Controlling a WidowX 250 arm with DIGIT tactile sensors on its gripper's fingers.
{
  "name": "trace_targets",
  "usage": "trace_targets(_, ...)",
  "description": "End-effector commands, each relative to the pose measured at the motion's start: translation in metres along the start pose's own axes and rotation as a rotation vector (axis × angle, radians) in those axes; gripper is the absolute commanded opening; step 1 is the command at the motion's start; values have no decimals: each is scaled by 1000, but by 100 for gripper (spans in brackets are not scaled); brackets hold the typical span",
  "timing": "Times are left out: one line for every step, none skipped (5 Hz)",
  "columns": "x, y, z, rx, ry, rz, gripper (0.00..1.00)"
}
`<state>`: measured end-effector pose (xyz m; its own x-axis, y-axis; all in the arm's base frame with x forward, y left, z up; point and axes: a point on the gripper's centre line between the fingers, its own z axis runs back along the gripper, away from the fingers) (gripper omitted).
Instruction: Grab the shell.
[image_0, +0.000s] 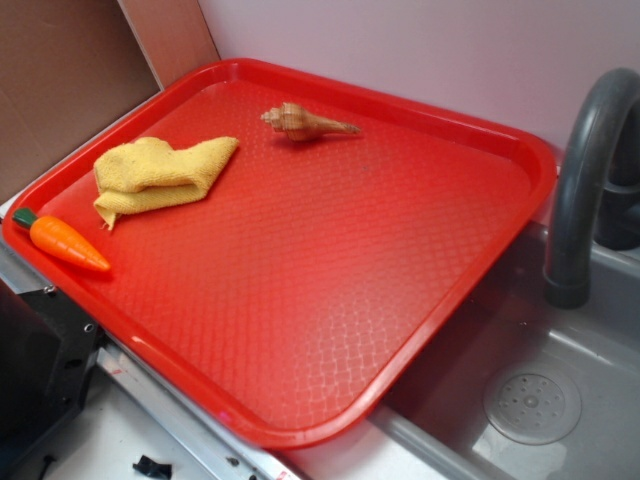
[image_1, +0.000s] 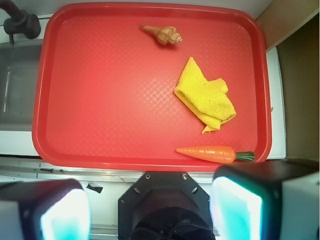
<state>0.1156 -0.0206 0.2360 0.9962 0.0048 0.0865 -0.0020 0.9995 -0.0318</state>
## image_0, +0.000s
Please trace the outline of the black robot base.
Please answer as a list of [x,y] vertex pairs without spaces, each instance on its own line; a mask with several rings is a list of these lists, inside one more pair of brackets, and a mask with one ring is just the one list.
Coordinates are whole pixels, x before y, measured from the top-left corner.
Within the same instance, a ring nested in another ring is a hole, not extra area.
[[1,285],[1,477],[83,410],[102,330],[60,290]]

